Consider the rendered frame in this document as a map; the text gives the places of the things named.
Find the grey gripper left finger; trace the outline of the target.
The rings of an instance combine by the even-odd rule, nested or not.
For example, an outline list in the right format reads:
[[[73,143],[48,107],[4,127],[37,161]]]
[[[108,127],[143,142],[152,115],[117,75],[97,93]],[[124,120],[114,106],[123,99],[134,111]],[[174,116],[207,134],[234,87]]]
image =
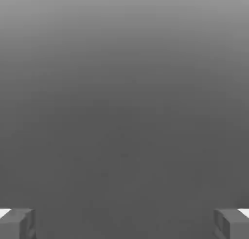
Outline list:
[[[36,210],[0,208],[0,239],[36,239]]]

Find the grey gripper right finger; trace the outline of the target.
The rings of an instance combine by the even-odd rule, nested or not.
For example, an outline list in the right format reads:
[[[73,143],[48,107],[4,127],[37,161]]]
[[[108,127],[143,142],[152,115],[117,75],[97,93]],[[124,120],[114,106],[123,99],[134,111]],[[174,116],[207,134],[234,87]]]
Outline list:
[[[217,239],[249,239],[249,208],[215,209],[213,219]]]

